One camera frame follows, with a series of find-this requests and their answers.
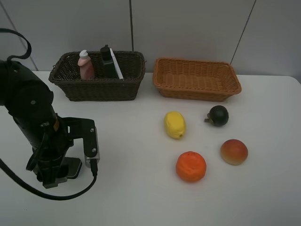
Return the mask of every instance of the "dark green fruit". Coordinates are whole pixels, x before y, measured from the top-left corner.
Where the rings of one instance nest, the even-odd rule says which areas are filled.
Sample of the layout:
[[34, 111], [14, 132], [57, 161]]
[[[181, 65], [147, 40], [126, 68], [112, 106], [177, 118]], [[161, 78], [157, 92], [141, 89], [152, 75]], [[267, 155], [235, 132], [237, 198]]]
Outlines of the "dark green fruit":
[[207, 117], [208, 119], [205, 119], [205, 122], [209, 122], [214, 126], [223, 126], [229, 120], [229, 113], [224, 106], [217, 105], [211, 108]]

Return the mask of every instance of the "yellow lemon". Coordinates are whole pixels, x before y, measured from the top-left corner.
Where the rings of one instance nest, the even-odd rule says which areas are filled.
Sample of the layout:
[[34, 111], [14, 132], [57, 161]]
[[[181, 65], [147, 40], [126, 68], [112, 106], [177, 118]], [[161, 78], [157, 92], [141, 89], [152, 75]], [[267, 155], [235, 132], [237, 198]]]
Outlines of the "yellow lemon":
[[164, 118], [164, 126], [169, 136], [180, 139], [186, 132], [186, 123], [179, 112], [168, 112]]

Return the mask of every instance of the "orange wicker basket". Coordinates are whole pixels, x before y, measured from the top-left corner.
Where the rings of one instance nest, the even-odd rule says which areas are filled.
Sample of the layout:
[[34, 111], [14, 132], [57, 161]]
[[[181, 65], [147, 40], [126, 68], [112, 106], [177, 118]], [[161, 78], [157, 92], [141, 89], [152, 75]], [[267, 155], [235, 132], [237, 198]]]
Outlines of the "orange wicker basket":
[[224, 101], [241, 92], [237, 76], [228, 63], [159, 58], [153, 83], [165, 97]]

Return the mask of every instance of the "pink bottle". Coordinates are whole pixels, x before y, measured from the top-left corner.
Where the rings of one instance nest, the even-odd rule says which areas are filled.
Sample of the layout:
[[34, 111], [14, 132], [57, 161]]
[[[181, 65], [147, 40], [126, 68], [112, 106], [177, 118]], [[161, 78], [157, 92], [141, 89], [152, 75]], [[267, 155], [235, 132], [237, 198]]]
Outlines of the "pink bottle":
[[79, 54], [80, 77], [83, 80], [92, 80], [95, 78], [91, 58], [86, 50], [83, 50]]

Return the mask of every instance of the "dark brown wicker basket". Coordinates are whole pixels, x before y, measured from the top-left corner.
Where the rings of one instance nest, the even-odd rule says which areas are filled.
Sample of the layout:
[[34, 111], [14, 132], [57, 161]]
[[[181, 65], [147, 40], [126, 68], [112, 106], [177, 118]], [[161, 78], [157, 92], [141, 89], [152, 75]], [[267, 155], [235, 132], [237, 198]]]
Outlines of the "dark brown wicker basket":
[[114, 51], [124, 79], [108, 79], [105, 76], [100, 52], [89, 52], [95, 79], [80, 78], [79, 52], [62, 55], [50, 73], [49, 81], [60, 87], [71, 101], [124, 101], [136, 98], [140, 82], [145, 74], [142, 53]]

